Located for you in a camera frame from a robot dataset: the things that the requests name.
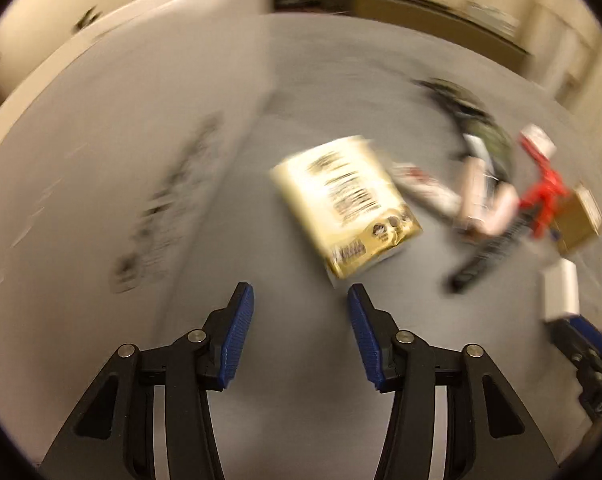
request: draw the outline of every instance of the yellow package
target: yellow package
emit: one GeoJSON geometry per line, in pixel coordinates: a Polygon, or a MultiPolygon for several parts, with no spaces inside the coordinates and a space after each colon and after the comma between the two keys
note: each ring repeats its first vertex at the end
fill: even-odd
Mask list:
{"type": "Polygon", "coordinates": [[[339,279],[421,232],[362,137],[333,140],[288,157],[272,176],[339,279]]]}

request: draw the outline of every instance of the triangular cutout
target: triangular cutout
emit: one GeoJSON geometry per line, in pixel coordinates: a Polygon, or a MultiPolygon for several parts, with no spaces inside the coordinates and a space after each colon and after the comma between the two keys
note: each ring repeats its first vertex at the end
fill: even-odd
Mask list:
{"type": "Polygon", "coordinates": [[[104,386],[99,390],[92,404],[76,425],[75,433],[78,436],[88,436],[101,440],[106,440],[110,436],[118,387],[119,380],[117,376],[108,377],[104,386]]]}
{"type": "Polygon", "coordinates": [[[492,377],[485,375],[482,382],[490,434],[494,438],[502,438],[523,433],[526,428],[518,420],[516,413],[512,410],[492,377]]]}

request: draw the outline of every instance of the red object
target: red object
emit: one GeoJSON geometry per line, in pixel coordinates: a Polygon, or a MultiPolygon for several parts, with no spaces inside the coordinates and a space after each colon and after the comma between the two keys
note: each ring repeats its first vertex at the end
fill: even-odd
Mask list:
{"type": "Polygon", "coordinates": [[[567,196],[569,190],[563,185],[561,174],[550,167],[548,158],[542,155],[530,140],[522,137],[521,145],[539,166],[541,180],[526,191],[518,206],[519,208],[527,208],[541,204],[541,211],[534,222],[534,237],[540,238],[554,218],[559,197],[567,196]]]}

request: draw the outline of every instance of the gray tabletop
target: gray tabletop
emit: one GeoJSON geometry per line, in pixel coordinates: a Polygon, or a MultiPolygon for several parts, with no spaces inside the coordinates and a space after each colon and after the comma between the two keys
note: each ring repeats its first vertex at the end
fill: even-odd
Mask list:
{"type": "MultiPolygon", "coordinates": [[[[236,380],[211,394],[228,479],[369,479],[392,397],[366,381],[346,311],[268,170],[285,156],[361,135],[397,161],[453,185],[462,149],[454,126],[411,78],[449,78],[476,93],[513,136],[528,123],[558,147],[569,185],[585,180],[602,209],[602,176],[587,138],[556,102],[523,78],[464,48],[355,18],[271,17],[277,89],[204,219],[156,333],[167,344],[228,300],[236,282],[255,288],[255,311],[236,380]]],[[[516,150],[519,192],[537,180],[516,150]]],[[[546,338],[539,270],[558,254],[526,240],[463,296],[442,280],[472,253],[449,226],[414,206],[423,234],[359,280],[400,328],[431,345],[481,344],[510,380],[557,458],[587,428],[574,368],[546,338]]],[[[582,312],[602,323],[602,238],[575,258],[582,312]]]]}

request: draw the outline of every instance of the blue gripper pad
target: blue gripper pad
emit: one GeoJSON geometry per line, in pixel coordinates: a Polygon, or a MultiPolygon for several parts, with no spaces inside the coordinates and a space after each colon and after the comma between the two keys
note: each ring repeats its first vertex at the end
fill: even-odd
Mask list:
{"type": "Polygon", "coordinates": [[[583,316],[571,317],[570,325],[602,355],[602,333],[594,325],[583,316]]]}
{"type": "Polygon", "coordinates": [[[374,383],[377,390],[381,390],[385,383],[381,349],[372,330],[370,320],[367,318],[362,299],[354,286],[351,286],[348,291],[348,311],[350,312],[350,322],[359,346],[363,367],[366,369],[367,380],[374,383]]]}
{"type": "Polygon", "coordinates": [[[219,368],[219,384],[227,388],[228,383],[235,378],[236,367],[239,365],[245,337],[248,335],[252,313],[254,312],[254,289],[246,287],[238,300],[235,317],[227,331],[221,347],[221,366],[219,368]]]}

